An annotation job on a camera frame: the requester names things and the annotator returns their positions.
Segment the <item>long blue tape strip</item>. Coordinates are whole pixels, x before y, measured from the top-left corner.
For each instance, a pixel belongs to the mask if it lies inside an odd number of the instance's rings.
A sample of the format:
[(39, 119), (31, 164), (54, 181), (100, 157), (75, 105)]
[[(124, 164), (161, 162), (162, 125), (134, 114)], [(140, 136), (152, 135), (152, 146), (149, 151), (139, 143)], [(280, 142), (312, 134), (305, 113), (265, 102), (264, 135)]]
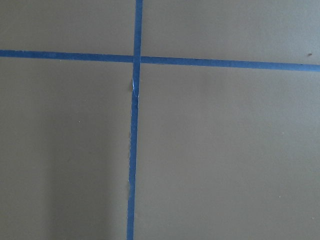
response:
[(143, 1), (135, 2), (126, 238), (134, 239)]

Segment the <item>crossing blue tape strip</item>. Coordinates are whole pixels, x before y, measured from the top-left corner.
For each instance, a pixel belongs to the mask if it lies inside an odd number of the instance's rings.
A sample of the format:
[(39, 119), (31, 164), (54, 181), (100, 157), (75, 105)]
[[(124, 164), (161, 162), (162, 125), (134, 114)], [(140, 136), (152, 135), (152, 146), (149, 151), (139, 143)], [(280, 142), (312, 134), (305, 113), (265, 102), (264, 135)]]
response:
[(318, 64), (159, 57), (159, 56), (140, 56), (136, 58), (133, 55), (96, 54), (96, 53), (73, 53), (73, 52), (3, 50), (2, 49), (0, 51), (0, 56), (7, 57), (7, 58), (52, 59), (52, 60), (71, 60), (71, 61), (115, 62), (115, 63), (133, 63), (135, 59), (138, 59), (142, 64), (282, 70), (282, 71), (299, 71), (299, 72), (319, 72), (320, 71), (320, 66)]

